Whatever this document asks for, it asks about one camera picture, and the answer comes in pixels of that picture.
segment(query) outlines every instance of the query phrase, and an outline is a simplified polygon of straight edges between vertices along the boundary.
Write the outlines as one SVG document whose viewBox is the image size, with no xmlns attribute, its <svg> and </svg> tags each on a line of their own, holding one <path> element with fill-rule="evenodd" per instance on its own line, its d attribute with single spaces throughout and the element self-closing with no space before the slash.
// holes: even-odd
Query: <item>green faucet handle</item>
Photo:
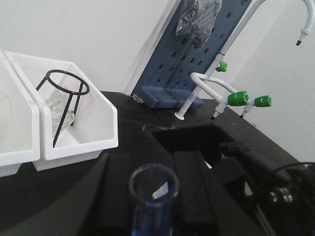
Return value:
<svg viewBox="0 0 315 236">
<path fill-rule="evenodd" d="M 271 106 L 271 97 L 269 95 L 260 96 L 255 98 L 255 106 L 257 107 L 270 107 Z"/>
<path fill-rule="evenodd" d="M 220 62 L 220 66 L 217 68 L 218 72 L 225 72 L 227 71 L 227 63 L 225 61 Z"/>
<path fill-rule="evenodd" d="M 230 94 L 227 97 L 227 102 L 230 106 L 240 107 L 248 105 L 250 103 L 248 99 L 247 91 L 241 91 Z"/>
</svg>

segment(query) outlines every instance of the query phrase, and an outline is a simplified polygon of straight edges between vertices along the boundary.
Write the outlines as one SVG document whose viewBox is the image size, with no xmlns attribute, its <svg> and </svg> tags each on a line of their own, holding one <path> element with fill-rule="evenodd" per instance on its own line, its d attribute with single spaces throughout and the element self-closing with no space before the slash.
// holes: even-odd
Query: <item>black cable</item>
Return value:
<svg viewBox="0 0 315 236">
<path fill-rule="evenodd" d="M 259 183 L 257 189 L 256 189 L 256 193 L 258 193 L 258 191 L 262 188 L 262 186 L 266 183 L 266 181 L 276 172 L 285 170 L 287 168 L 290 167 L 294 167 L 294 166 L 302 166 L 302 165 L 315 165 L 315 162 L 298 162 L 298 163 L 291 163 L 291 164 L 287 164 L 284 166 L 280 166 L 274 170 L 272 170 L 271 172 L 269 172 L 268 174 L 265 175 L 265 177 L 262 179 L 262 181 Z"/>
</svg>

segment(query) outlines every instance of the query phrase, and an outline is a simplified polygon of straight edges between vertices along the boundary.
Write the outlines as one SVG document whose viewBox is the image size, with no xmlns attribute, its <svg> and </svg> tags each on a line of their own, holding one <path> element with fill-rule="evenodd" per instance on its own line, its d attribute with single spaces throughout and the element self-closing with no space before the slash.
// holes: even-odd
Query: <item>black metal ring stand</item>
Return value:
<svg viewBox="0 0 315 236">
<path fill-rule="evenodd" d="M 69 76 L 72 76 L 73 78 L 76 78 L 77 80 L 79 80 L 81 82 L 80 84 L 80 87 L 79 87 L 79 91 L 78 92 L 74 92 L 74 91 L 71 91 L 71 90 L 68 90 L 68 89 L 65 89 L 59 85 L 57 85 L 54 81 L 51 80 L 50 78 L 50 75 L 51 73 L 62 73 L 62 74 L 66 74 L 66 75 L 69 75 Z M 69 109 L 69 106 L 70 106 L 70 103 L 71 103 L 71 100 L 72 100 L 72 97 L 74 95 L 77 96 L 77 100 L 76 100 L 76 103 L 75 103 L 75 107 L 74 107 L 74 115 L 76 115 L 76 112 L 77 112 L 77 109 L 78 109 L 78 105 L 79 105 L 79 100 L 80 100 L 80 96 L 81 95 L 86 95 L 90 92 L 90 87 L 89 85 L 87 84 L 87 82 L 85 82 L 82 78 L 80 78 L 79 76 L 75 75 L 75 74 L 72 74 L 68 71 L 64 71 L 64 70 L 50 70 L 46 73 L 46 76 L 44 77 L 44 79 L 39 83 L 39 85 L 36 87 L 36 90 L 38 91 L 42 86 L 43 84 L 46 82 L 46 80 L 52 85 L 54 86 L 55 88 L 63 91 L 63 92 L 66 92 L 69 94 L 69 98 L 67 100 L 67 104 L 64 108 L 64 111 L 63 111 L 63 116 L 61 117 L 61 120 L 60 120 L 60 123 L 58 125 L 58 128 L 57 128 L 57 131 L 56 131 L 56 135 L 54 137 L 54 140 L 53 140 L 53 147 L 55 147 L 56 145 L 56 142 L 57 142 L 57 139 L 58 139 L 58 136 L 60 135 L 60 131 L 61 131 L 61 128 L 63 126 L 63 122 L 64 122 L 64 119 L 65 119 L 65 116 L 67 114 L 67 111 Z"/>
</svg>

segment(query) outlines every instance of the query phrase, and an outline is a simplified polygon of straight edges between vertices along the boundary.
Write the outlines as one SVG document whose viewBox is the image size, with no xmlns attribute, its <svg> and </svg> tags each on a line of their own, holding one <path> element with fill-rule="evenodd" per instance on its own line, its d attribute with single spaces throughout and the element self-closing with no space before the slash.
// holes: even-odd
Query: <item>black sink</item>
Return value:
<svg viewBox="0 0 315 236">
<path fill-rule="evenodd" d="M 176 151 L 200 151 L 210 165 L 221 160 L 221 143 L 236 140 L 216 124 L 154 131 L 152 135 L 170 155 Z"/>
</svg>

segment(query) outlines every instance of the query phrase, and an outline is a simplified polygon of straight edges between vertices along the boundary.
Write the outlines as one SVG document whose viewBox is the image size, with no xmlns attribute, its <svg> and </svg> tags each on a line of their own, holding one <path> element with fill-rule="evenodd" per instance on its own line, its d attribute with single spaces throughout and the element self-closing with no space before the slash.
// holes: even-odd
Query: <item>white storage bin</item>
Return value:
<svg viewBox="0 0 315 236">
<path fill-rule="evenodd" d="M 4 53 L 40 111 L 40 160 L 34 162 L 38 171 L 97 158 L 102 150 L 118 146 L 116 108 L 73 62 Z M 90 87 L 90 92 L 80 97 L 74 125 L 59 135 L 55 147 L 51 111 L 45 101 L 52 98 L 57 90 L 48 81 L 39 91 L 36 90 L 47 71 L 52 69 L 71 72 Z M 78 88 L 74 89 L 78 81 L 72 77 L 54 73 L 51 78 L 60 86 L 78 91 Z M 73 110 L 75 101 L 76 96 L 72 99 L 70 110 Z"/>
<path fill-rule="evenodd" d="M 39 111 L 0 51 L 0 177 L 39 159 Z"/>
</svg>

